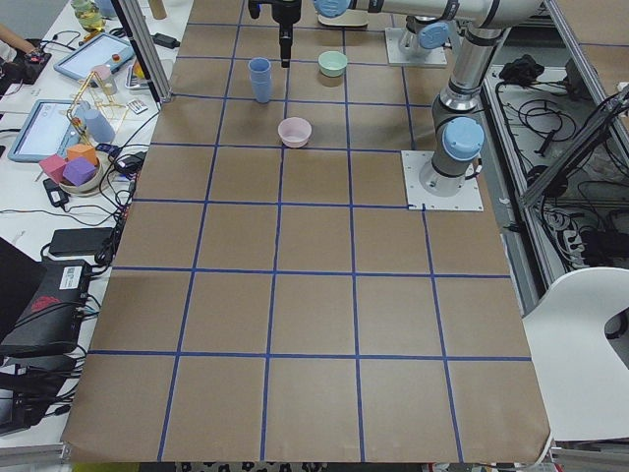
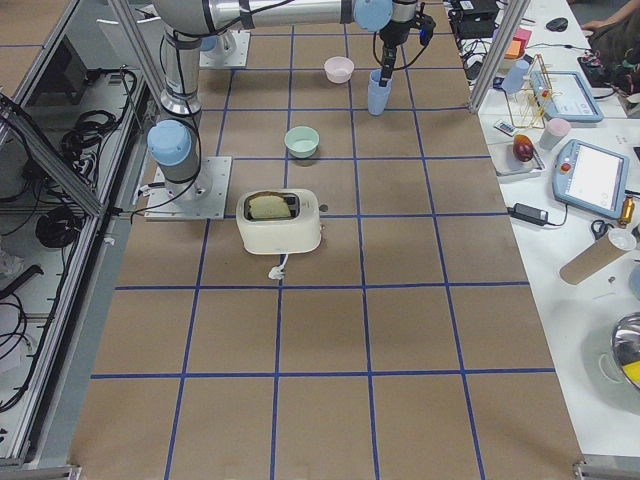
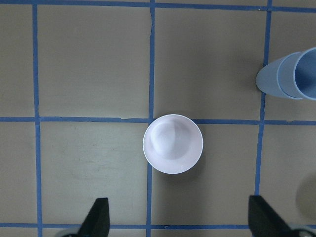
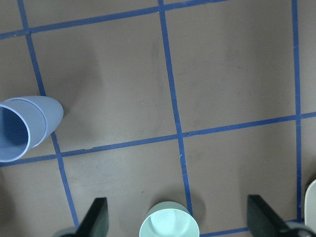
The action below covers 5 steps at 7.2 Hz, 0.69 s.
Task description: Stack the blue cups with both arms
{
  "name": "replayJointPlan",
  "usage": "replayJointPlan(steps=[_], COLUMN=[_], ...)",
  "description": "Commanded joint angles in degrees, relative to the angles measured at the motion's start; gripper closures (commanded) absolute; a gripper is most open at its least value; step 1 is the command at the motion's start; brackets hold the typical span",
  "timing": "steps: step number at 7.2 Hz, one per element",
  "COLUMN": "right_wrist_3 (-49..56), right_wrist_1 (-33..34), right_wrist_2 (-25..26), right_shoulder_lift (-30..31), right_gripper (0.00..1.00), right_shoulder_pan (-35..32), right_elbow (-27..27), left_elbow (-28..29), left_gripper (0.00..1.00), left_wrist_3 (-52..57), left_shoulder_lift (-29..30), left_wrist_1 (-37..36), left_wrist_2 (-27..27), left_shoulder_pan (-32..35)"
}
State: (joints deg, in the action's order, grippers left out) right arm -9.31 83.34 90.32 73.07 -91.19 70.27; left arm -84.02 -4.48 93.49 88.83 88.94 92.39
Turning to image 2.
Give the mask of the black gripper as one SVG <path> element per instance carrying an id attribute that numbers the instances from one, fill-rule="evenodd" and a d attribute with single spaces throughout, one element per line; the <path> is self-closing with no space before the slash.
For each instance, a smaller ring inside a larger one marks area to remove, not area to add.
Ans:
<path id="1" fill-rule="evenodd" d="M 412 29 L 419 31 L 420 45 L 426 48 L 434 34 L 434 19 L 424 12 L 415 12 L 406 21 L 391 20 L 379 33 L 383 41 L 381 73 L 378 85 L 387 87 L 396 63 L 396 48 L 404 44 Z"/>

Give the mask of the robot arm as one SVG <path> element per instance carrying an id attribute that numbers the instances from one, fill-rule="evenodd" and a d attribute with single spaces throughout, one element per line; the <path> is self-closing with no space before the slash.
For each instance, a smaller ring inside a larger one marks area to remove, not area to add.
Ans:
<path id="1" fill-rule="evenodd" d="M 165 87 L 160 102 L 171 116 L 200 113 L 199 72 L 246 65 L 248 32 L 257 27 L 298 24 L 349 24 L 374 34 L 383 42 L 375 56 L 380 73 L 373 92 L 391 88 L 398 48 L 413 30 L 421 49 L 429 45 L 434 19 L 416 1 L 154 1 L 164 24 L 160 63 Z"/>

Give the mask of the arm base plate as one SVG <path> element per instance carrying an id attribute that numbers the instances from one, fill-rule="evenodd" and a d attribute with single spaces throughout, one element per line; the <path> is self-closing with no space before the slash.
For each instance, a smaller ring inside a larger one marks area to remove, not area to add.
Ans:
<path id="1" fill-rule="evenodd" d="M 230 156 L 209 156 L 202 160 L 199 177 L 193 184 L 166 183 L 160 167 L 154 181 L 162 187 L 152 189 L 147 210 L 143 212 L 151 221 L 222 220 L 231 176 Z"/>
<path id="2" fill-rule="evenodd" d="M 250 33 L 244 30 L 231 30 L 219 36 L 205 37 L 200 48 L 200 68 L 205 70 L 245 68 L 250 37 Z"/>

